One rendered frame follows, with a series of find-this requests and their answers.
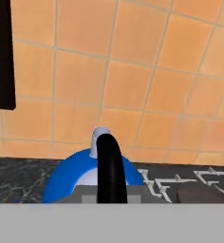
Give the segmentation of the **blue kettle with black handle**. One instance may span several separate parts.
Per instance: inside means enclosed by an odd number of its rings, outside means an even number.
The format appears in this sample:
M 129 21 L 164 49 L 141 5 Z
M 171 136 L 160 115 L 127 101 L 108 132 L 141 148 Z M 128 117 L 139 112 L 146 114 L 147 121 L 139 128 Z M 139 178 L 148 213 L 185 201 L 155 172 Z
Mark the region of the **blue kettle with black handle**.
M 93 130 L 91 146 L 62 159 L 44 190 L 43 203 L 72 196 L 78 186 L 96 186 L 99 203 L 126 203 L 127 187 L 142 186 L 142 177 L 105 126 Z

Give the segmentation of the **black hob with white grates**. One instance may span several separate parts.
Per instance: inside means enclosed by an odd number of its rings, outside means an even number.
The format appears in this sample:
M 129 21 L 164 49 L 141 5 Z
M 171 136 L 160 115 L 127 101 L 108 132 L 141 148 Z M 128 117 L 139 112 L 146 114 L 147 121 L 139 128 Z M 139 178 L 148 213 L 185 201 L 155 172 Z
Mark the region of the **black hob with white grates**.
M 150 177 L 139 169 L 152 196 L 169 203 L 224 203 L 224 170 L 213 167 L 194 169 L 189 177 L 173 173 L 169 177 Z

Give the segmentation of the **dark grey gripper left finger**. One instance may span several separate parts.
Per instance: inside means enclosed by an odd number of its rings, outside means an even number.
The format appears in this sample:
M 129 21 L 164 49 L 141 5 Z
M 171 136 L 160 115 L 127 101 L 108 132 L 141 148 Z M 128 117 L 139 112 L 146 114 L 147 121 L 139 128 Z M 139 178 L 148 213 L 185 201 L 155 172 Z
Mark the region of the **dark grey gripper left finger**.
M 95 185 L 78 185 L 71 195 L 56 200 L 56 203 L 97 203 L 97 187 Z

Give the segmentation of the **dark brown wall cupboard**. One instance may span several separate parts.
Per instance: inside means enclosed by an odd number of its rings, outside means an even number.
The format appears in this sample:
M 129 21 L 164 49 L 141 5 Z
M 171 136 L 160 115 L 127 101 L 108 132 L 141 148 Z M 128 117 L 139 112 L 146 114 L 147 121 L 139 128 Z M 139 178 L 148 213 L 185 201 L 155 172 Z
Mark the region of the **dark brown wall cupboard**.
M 16 107 L 10 0 L 0 0 L 0 109 Z

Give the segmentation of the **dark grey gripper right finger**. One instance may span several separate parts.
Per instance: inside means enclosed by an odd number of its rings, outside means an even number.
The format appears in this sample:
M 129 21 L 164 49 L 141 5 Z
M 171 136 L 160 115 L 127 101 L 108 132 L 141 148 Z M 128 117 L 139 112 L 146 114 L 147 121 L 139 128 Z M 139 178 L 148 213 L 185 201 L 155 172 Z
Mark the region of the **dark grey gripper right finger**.
M 127 201 L 131 204 L 152 204 L 152 203 L 165 203 L 165 200 L 153 196 L 146 185 L 128 185 Z

